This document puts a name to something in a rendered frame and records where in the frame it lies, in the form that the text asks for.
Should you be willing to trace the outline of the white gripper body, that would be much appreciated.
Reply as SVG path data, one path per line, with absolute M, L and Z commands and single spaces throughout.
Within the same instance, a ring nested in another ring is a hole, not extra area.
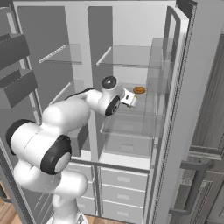
M 137 106 L 137 99 L 134 98 L 134 94 L 128 94 L 125 100 L 128 108 L 135 108 Z

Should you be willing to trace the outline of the glass fridge shelf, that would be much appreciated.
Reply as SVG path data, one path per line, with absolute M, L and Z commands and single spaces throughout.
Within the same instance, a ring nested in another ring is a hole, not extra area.
M 68 63 L 81 65 L 81 46 L 79 44 L 63 45 L 38 61 L 39 63 Z
M 66 98 L 71 96 L 81 96 L 85 95 L 85 85 L 83 80 L 72 80 L 69 82 L 50 102 L 54 104 L 56 102 L 64 101 Z
M 97 61 L 105 67 L 161 67 L 162 49 L 157 46 L 113 45 Z
M 145 92 L 142 94 L 136 94 L 137 105 L 135 108 L 128 108 L 126 105 L 121 104 L 118 112 L 124 114 L 132 115 L 154 115 L 155 114 L 155 105 L 156 105 L 156 93 L 147 92 L 147 87 L 143 84 L 129 84 L 124 83 L 123 86 L 128 89 L 130 92 L 133 91 L 135 87 L 143 87 Z

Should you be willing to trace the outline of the clear glass crisper drawer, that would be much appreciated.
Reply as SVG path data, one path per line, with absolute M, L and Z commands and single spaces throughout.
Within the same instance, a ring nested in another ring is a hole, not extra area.
M 105 119 L 101 133 L 104 149 L 122 154 L 148 157 L 156 136 L 156 115 L 115 114 Z

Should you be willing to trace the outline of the grey fridge door with seal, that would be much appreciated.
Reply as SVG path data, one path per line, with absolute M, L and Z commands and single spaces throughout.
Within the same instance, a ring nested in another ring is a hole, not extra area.
M 150 218 L 147 224 L 169 224 L 170 208 L 183 209 L 195 171 L 181 169 L 200 115 L 214 56 L 224 25 L 224 0 L 197 0 L 192 10 L 185 50 L 164 123 Z

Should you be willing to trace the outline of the dark grey fridge box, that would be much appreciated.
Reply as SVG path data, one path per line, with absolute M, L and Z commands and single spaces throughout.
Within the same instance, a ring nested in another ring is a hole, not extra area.
M 71 139 L 73 157 L 79 157 L 83 151 L 90 150 L 87 125 L 83 126 L 81 129 L 70 132 L 68 136 Z

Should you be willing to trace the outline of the white freezer drawer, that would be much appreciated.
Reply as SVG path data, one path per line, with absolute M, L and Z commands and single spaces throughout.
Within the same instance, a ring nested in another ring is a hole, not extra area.
M 110 201 L 104 201 L 103 215 L 106 218 L 114 220 L 141 224 L 144 216 L 144 210 L 141 207 L 128 206 L 112 203 Z
M 93 167 L 89 164 L 70 163 L 67 166 L 67 169 L 85 174 L 89 181 L 92 181 L 94 179 L 94 170 Z
M 145 192 L 112 185 L 102 185 L 102 198 L 104 200 L 122 204 L 143 207 Z
M 80 197 L 77 199 L 77 205 L 84 214 L 96 215 L 95 198 Z
M 147 177 L 147 174 L 139 172 L 101 168 L 101 182 L 112 186 L 122 186 L 144 191 Z

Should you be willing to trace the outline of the grey open fridge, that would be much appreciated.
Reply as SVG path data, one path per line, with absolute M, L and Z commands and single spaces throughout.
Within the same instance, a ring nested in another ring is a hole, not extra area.
M 87 122 L 90 150 L 79 157 L 71 156 L 68 163 L 91 165 L 94 179 L 88 181 L 81 197 L 95 198 L 96 215 L 103 215 L 101 168 L 147 174 L 143 203 L 143 220 L 147 224 L 151 213 L 161 142 L 165 128 L 172 83 L 179 75 L 183 47 L 188 29 L 187 17 L 171 1 L 53 1 L 21 0 L 16 4 L 19 25 L 28 38 L 31 63 L 38 73 L 39 99 L 44 110 L 71 81 L 83 80 L 85 89 L 102 89 L 102 80 L 115 76 L 122 85 L 143 84 L 147 87 L 149 68 L 97 66 L 97 61 L 111 46 L 151 46 L 154 38 L 173 38 L 175 45 L 174 68 L 170 92 L 156 93 L 156 136 L 152 139 L 148 157 L 122 154 L 104 149 L 105 136 L 101 133 L 106 117 L 90 113 Z M 68 63 L 39 63 L 58 48 L 79 44 L 81 65 Z

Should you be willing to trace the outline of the grey fridge door with bins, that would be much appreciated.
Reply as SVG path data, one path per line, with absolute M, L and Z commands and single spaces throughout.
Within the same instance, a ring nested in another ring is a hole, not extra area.
M 0 36 L 8 33 L 21 34 L 12 0 L 0 0 Z M 27 57 L 0 70 L 0 80 L 18 69 L 31 70 L 28 67 Z M 3 180 L 10 200 L 23 224 L 46 224 L 53 215 L 51 195 L 31 192 L 15 182 L 13 168 L 18 158 L 11 154 L 5 139 L 7 129 L 15 121 L 21 118 L 32 121 L 39 119 L 36 95 L 35 89 L 13 108 L 0 108 L 0 179 Z

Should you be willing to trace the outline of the brown round food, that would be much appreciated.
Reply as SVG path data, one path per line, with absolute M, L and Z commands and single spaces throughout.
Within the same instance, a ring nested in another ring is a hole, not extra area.
M 133 88 L 133 92 L 135 94 L 140 95 L 140 94 L 143 94 L 145 92 L 145 88 L 141 87 L 141 86 L 136 86 L 136 87 Z

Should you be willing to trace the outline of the clear door bin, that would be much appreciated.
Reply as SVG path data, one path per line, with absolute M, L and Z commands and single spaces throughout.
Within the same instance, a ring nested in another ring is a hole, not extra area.
M 175 45 L 173 38 L 154 38 L 150 50 L 147 74 L 149 93 L 167 94 L 170 92 L 174 68 Z

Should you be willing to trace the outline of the grey cabinet run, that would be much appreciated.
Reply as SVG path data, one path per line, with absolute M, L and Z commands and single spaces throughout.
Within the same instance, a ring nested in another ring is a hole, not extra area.
M 224 224 L 224 31 L 213 60 L 210 77 L 193 134 L 187 160 L 210 159 L 192 211 L 173 215 L 169 224 Z

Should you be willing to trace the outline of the large grey door bin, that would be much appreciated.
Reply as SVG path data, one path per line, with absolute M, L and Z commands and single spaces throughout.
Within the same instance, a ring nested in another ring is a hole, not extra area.
M 11 109 L 38 87 L 35 74 L 18 69 L 0 80 L 0 109 Z

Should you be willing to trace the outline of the small grey door bin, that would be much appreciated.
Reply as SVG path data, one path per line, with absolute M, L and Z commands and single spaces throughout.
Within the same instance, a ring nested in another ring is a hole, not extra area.
M 30 55 L 24 34 L 4 34 L 0 36 L 0 70 Z

